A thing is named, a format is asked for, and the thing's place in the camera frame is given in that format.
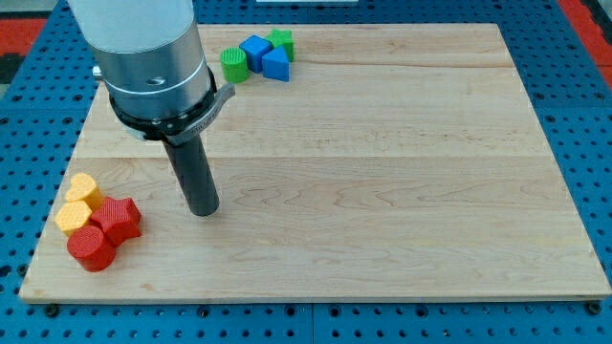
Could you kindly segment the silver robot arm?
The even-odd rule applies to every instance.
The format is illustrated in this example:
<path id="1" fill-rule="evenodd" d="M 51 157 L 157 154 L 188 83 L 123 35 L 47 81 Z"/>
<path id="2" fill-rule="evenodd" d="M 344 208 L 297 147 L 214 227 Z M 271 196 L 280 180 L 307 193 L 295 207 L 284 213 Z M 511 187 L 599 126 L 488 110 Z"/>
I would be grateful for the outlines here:
<path id="1" fill-rule="evenodd" d="M 69 0 L 119 121 L 144 140 L 197 139 L 234 96 L 217 87 L 190 0 Z"/>

